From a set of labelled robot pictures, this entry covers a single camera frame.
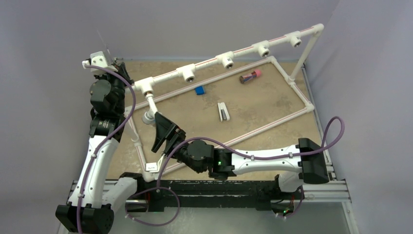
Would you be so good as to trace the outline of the white plastic water faucet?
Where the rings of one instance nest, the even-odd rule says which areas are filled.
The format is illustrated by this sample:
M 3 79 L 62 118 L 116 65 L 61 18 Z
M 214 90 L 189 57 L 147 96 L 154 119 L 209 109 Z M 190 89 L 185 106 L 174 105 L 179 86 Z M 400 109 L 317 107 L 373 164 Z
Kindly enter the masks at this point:
M 145 99 L 148 103 L 149 109 L 144 113 L 142 121 L 147 125 L 151 125 L 155 123 L 155 114 L 158 112 L 158 109 L 156 107 L 152 92 L 145 93 Z

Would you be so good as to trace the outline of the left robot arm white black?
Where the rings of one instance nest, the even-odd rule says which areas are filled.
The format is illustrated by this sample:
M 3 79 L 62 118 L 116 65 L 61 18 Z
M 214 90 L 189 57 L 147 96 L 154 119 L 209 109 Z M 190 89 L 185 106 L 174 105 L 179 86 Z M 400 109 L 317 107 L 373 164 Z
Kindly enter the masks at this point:
M 74 191 L 66 204 L 58 205 L 55 215 L 69 232 L 107 234 L 127 198 L 140 199 L 145 194 L 144 184 L 128 176 L 104 192 L 110 162 L 133 115 L 133 110 L 125 109 L 125 89 L 133 90 L 133 80 L 123 62 L 107 67 L 85 64 L 85 68 L 93 70 L 96 78 L 90 86 L 88 151 Z

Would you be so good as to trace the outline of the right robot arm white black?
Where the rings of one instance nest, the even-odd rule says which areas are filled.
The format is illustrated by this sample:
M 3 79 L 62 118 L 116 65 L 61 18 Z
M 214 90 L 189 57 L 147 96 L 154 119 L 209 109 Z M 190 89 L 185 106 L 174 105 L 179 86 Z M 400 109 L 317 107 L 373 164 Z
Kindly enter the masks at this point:
M 273 186 L 279 198 L 286 198 L 302 184 L 330 181 L 321 147 L 308 138 L 278 149 L 242 151 L 207 137 L 186 140 L 185 131 L 161 113 L 155 113 L 154 119 L 156 137 L 151 151 L 156 153 L 165 143 L 166 159 L 176 159 L 196 173 L 207 172 L 210 178 L 227 180 L 252 172 L 283 171 Z

